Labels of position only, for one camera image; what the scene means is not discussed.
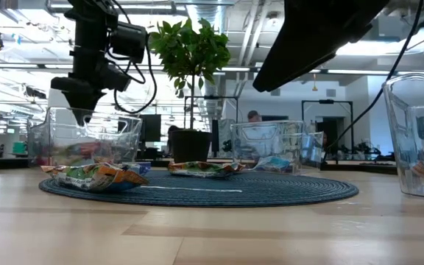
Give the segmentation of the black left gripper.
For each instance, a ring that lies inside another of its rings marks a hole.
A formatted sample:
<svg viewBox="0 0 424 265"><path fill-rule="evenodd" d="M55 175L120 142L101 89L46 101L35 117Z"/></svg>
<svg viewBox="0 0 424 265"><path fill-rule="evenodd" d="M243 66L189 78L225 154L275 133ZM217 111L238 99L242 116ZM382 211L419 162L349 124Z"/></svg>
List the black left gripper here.
<svg viewBox="0 0 424 265"><path fill-rule="evenodd" d="M55 77L51 88L62 91L69 109L79 126L84 124L83 103L79 93L90 94L85 107L86 114L93 114L98 101L105 95L102 90L125 91L131 79L112 63L101 60L97 63L73 63L67 77Z"/></svg>

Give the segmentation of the black background monitor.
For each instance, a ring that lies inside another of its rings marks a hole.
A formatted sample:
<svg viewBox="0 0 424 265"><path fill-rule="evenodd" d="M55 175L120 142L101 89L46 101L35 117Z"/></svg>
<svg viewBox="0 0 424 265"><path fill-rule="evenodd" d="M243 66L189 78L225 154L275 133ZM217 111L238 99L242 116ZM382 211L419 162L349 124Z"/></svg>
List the black background monitor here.
<svg viewBox="0 0 424 265"><path fill-rule="evenodd" d="M161 137L161 115L141 115L142 119L142 142L159 142Z"/></svg>

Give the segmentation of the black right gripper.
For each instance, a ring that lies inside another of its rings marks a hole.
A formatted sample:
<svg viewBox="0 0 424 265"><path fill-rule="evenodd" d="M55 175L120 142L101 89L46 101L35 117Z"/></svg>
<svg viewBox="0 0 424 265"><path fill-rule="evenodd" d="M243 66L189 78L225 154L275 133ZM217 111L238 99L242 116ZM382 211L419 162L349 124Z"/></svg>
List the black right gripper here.
<svg viewBox="0 0 424 265"><path fill-rule="evenodd" d="M284 22L253 87L271 92L355 43L389 0L284 0Z"/></svg>

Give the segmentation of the blue granola bar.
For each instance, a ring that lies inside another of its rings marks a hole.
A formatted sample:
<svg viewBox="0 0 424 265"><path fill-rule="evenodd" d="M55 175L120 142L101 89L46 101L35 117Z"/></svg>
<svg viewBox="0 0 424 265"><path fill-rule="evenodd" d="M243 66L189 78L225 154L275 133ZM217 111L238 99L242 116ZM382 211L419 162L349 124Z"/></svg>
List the blue granola bar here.
<svg viewBox="0 0 424 265"><path fill-rule="evenodd" d="M293 164L290 160L284 158L268 156L260 158L252 170L256 172L292 173Z"/></svg>
<svg viewBox="0 0 424 265"><path fill-rule="evenodd" d="M150 162L132 162L132 163L123 163L121 165L123 170L132 171L136 174L144 177L151 170Z"/></svg>

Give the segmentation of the black background rig frame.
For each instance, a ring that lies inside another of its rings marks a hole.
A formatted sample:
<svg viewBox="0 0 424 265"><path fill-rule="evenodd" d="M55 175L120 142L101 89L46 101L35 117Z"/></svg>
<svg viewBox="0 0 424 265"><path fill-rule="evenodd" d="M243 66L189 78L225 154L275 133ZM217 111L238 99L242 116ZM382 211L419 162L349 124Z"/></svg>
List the black background rig frame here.
<svg viewBox="0 0 424 265"><path fill-rule="evenodd" d="M347 132L350 132L350 148L349 148L349 154L352 155L354 153L354 110L353 110L353 102L352 101L340 101L340 100L333 100L333 99L319 99L319 100L302 100L301 101L301 119L305 121L305 103L317 103L319 105L334 105L334 104L347 104L349 105L349 114L350 114L350 123L345 129L339 134L338 138L332 142L331 144L328 144L324 150L325 154L322 159L322 163L324 163L328 155L330 154L330 150L333 146L337 146L340 140L342 140Z"/></svg>

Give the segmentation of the green plant in black pot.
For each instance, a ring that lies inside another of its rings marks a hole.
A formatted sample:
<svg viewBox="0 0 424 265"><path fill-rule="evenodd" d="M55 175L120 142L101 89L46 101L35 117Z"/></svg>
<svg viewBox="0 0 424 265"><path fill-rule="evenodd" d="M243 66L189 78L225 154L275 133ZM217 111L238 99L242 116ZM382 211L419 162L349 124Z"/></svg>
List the green plant in black pot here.
<svg viewBox="0 0 424 265"><path fill-rule="evenodd" d="M230 60L227 36L215 32L213 24L204 18L198 24L200 28L194 30L190 18L174 25L164 21L149 37L149 45L161 59L163 72L174 82L176 91L190 90L191 101L194 90L202 88L205 81L214 84L213 74ZM174 162L205 162L211 142L212 134L194 129L194 119L190 118L188 129L172 135Z"/></svg>

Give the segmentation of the clear plastic bin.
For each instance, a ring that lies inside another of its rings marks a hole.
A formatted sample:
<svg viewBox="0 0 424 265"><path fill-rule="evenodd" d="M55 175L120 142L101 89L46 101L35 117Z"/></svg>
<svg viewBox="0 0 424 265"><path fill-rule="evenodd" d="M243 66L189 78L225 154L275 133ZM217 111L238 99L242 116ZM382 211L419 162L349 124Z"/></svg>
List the clear plastic bin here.
<svg viewBox="0 0 424 265"><path fill-rule="evenodd" d="M424 182L410 168L424 162L424 74L406 74L382 85L400 189L424 197Z"/></svg>
<svg viewBox="0 0 424 265"><path fill-rule="evenodd" d="M28 130L30 166L84 166L70 158L66 149L84 142L99 142L101 147L93 163L132 163L138 149L142 120L132 116L83 110L84 124L79 126L68 107L51 107L44 122Z"/></svg>
<svg viewBox="0 0 424 265"><path fill-rule="evenodd" d="M318 171L322 164L323 134L309 131L303 121L280 120L233 124L231 127L233 161L247 171L260 158L276 156L290 160L292 173Z"/></svg>

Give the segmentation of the round dark blue woven placemat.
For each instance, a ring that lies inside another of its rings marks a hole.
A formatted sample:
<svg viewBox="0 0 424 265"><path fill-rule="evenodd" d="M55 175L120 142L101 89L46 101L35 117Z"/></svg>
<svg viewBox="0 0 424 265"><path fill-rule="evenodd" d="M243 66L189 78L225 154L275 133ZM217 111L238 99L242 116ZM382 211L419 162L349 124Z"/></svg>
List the round dark blue woven placemat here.
<svg viewBox="0 0 424 265"><path fill-rule="evenodd" d="M226 178L173 176L151 171L148 185L126 191L88 192L43 180L39 189L51 194L100 202L186 208L265 208L307 205L354 197L353 184L321 177L243 172Z"/></svg>

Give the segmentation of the black aluminium table frame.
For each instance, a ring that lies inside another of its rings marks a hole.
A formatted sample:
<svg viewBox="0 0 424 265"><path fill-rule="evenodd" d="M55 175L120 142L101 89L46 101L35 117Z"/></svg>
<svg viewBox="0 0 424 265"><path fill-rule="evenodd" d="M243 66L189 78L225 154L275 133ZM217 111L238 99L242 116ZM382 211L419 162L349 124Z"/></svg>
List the black aluminium table frame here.
<svg viewBox="0 0 424 265"><path fill-rule="evenodd" d="M29 168L27 158L0 158L0 169ZM361 161L343 160L338 163L326 163L320 166L322 171L367 172L397 175L397 167L390 164L362 163Z"/></svg>

